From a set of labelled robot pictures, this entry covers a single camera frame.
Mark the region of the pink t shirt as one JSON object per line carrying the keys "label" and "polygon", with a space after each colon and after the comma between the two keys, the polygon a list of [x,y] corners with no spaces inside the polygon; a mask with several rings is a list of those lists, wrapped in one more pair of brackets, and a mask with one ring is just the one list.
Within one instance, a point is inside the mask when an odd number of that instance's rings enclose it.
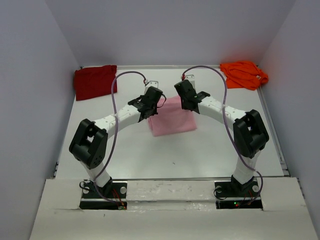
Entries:
{"label": "pink t shirt", "polygon": [[197,129],[193,112],[182,109],[181,98],[178,95],[166,100],[161,98],[157,107],[157,114],[147,119],[149,129],[154,137]]}

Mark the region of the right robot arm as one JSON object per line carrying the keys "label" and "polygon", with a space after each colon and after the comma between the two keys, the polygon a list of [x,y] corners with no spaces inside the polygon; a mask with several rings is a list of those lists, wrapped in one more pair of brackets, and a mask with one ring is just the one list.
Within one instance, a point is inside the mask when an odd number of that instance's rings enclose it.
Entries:
{"label": "right robot arm", "polygon": [[189,80],[174,85],[184,110],[196,112],[224,124],[238,160],[231,176],[230,190],[242,196],[253,180],[256,163],[270,137],[257,110],[244,111],[219,102],[209,93],[196,92]]}

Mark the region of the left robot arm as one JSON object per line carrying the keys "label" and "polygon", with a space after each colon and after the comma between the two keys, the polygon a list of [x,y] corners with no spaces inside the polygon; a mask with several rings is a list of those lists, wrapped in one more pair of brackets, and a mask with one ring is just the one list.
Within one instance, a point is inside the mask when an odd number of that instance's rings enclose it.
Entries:
{"label": "left robot arm", "polygon": [[91,121],[82,120],[71,140],[69,152],[86,169],[90,180],[95,184],[93,191],[104,198],[110,194],[112,178],[103,165],[109,138],[124,128],[137,124],[157,114],[158,102],[163,92],[150,86],[145,94],[130,100],[114,114]]}

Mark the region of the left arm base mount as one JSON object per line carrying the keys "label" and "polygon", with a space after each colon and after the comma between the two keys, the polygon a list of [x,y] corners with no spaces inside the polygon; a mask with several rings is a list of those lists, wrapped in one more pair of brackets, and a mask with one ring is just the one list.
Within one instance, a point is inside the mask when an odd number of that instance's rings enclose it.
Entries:
{"label": "left arm base mount", "polygon": [[97,187],[91,180],[79,183],[81,197],[79,208],[82,210],[126,210],[127,181],[114,180],[106,189]]}

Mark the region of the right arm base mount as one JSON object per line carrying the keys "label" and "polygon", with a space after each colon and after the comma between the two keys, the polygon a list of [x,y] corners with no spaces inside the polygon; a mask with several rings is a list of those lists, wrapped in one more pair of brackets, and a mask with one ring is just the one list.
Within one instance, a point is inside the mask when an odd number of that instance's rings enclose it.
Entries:
{"label": "right arm base mount", "polygon": [[239,184],[233,177],[231,180],[214,183],[213,195],[218,210],[263,209],[259,194],[260,186],[253,177],[244,185]]}

